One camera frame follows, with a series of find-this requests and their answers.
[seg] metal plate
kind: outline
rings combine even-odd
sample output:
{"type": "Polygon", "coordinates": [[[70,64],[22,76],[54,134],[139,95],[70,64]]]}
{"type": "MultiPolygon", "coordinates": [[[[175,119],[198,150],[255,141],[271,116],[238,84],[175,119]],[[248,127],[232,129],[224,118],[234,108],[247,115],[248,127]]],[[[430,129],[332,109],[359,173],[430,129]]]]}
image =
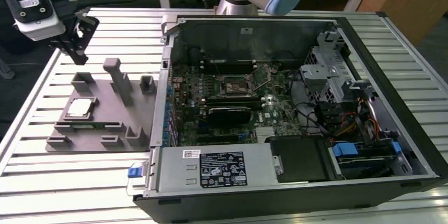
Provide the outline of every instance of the metal plate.
{"type": "MultiPolygon", "coordinates": [[[[87,65],[76,66],[68,56],[59,52],[54,54],[0,143],[3,223],[154,223],[134,205],[126,191],[128,167],[143,162],[148,153],[48,153],[46,138],[71,96],[74,88],[70,81],[78,71],[92,72],[96,79],[110,79],[102,63],[107,57],[119,57],[122,70],[130,73],[130,79],[139,80],[144,74],[159,79],[163,50],[160,20],[166,14],[207,15],[211,11],[95,8],[91,15],[100,19],[102,25],[87,49],[91,58],[87,65]]],[[[448,159],[447,85],[388,20],[374,13],[294,12],[291,15],[339,15],[348,18],[436,147],[448,159]]],[[[134,181],[134,189],[143,189],[143,185],[144,179],[134,181]]],[[[447,223],[448,214],[443,209],[447,206],[448,188],[443,186],[404,195],[374,208],[208,223],[447,223]]]]}

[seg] motherboard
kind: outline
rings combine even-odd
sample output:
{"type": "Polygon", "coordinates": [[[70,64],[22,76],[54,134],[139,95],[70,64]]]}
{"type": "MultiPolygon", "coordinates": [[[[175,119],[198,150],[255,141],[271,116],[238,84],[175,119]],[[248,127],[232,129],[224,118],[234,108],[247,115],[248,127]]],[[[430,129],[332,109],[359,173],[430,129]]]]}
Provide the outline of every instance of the motherboard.
{"type": "Polygon", "coordinates": [[[179,146],[264,143],[300,135],[288,87],[294,70],[275,63],[174,66],[179,146]]]}

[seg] blue latch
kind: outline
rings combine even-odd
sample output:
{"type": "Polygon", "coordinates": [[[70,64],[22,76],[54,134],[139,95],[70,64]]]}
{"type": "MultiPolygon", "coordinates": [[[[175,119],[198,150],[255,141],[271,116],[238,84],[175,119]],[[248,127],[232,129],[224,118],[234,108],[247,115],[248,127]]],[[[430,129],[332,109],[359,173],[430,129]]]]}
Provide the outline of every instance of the blue latch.
{"type": "Polygon", "coordinates": [[[335,156],[339,157],[342,155],[358,155],[358,149],[354,143],[342,143],[342,144],[336,144],[332,147],[335,156]]]}
{"type": "Polygon", "coordinates": [[[392,147],[394,147],[395,153],[402,152],[402,146],[400,146],[399,142],[392,142],[392,147]]]}
{"type": "Polygon", "coordinates": [[[131,167],[128,169],[128,178],[142,178],[143,177],[143,167],[131,167]]]}

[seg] white label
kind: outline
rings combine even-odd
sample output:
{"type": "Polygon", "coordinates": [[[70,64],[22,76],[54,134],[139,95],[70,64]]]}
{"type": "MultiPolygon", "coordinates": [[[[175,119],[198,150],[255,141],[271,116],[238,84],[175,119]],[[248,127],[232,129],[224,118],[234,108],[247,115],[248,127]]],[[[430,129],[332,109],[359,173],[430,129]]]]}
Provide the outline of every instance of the white label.
{"type": "Polygon", "coordinates": [[[232,177],[232,178],[235,178],[234,181],[246,180],[246,176],[235,176],[235,177],[232,177]]]}
{"type": "Polygon", "coordinates": [[[40,4],[39,0],[19,0],[22,8],[30,8],[40,4]]]}
{"type": "Polygon", "coordinates": [[[184,150],[183,158],[199,158],[202,150],[184,150]]]}

